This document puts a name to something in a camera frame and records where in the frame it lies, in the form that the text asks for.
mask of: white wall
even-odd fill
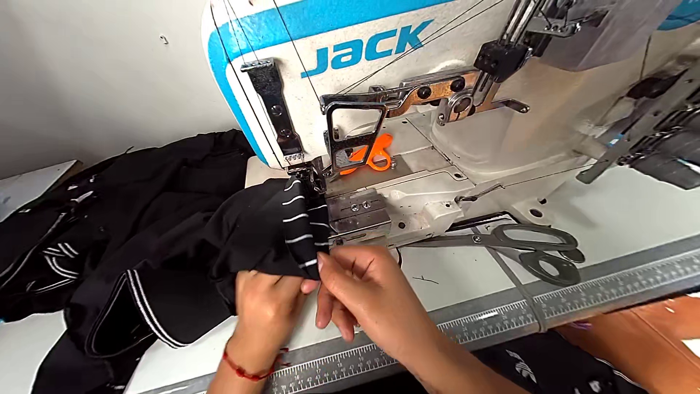
[[[0,178],[237,127],[202,50],[205,3],[0,0]]]

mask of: jack logo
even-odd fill
[[[361,39],[337,43],[333,46],[334,56],[330,59],[330,67],[332,69],[343,69],[345,67],[354,66],[362,60],[363,53],[365,55],[365,60],[372,61],[391,56],[392,54],[403,53],[406,51],[406,47],[420,48],[423,46],[423,43],[418,35],[425,30],[432,21],[432,19],[423,21],[416,27],[408,25],[400,29],[377,33],[367,39],[367,43]],[[381,41],[394,39],[394,37],[398,37],[395,39],[395,48],[386,50],[379,50],[377,48]],[[316,68],[308,72],[302,72],[302,78],[319,75],[325,72],[328,70],[328,61],[328,48],[316,49]]]

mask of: industrial sewing machine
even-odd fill
[[[212,0],[202,31],[259,160],[325,193],[334,244],[391,247],[551,224],[547,195],[612,165],[699,186],[694,37],[648,45],[679,2]]]

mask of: blue stripe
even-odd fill
[[[279,7],[289,34],[275,8],[247,15],[232,25],[226,22],[219,27],[219,32],[226,52],[233,60],[252,52],[251,46],[260,50],[290,42],[290,35],[295,40],[303,39],[451,1],[455,0],[304,0]],[[209,36],[209,65],[253,150],[263,163],[268,164],[226,79],[229,64],[216,30]]]

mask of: metal scissors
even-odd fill
[[[554,236],[560,242],[514,239],[506,234],[509,230]],[[578,250],[578,241],[566,231],[536,224],[501,224],[490,234],[468,234],[461,236],[438,236],[412,243],[412,247],[487,246],[518,261],[529,273],[539,279],[558,286],[571,286],[581,281],[578,268],[571,262],[582,263],[585,259]],[[563,259],[546,251],[556,251]],[[552,265],[557,274],[548,272],[542,262]]]

